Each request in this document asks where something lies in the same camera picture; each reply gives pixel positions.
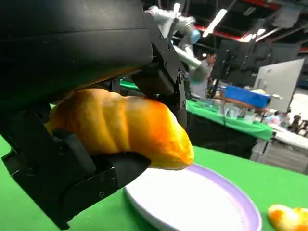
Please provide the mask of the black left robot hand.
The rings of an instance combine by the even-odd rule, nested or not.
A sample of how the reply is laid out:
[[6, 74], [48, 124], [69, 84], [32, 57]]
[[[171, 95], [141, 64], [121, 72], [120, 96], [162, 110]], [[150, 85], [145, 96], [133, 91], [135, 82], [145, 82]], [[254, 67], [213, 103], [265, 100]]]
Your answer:
[[0, 3], [2, 160], [61, 230], [78, 213], [132, 182], [150, 162], [125, 153], [92, 159], [74, 133], [49, 133], [50, 103], [118, 78], [158, 99], [186, 127], [184, 67], [139, 0], [3, 0]]

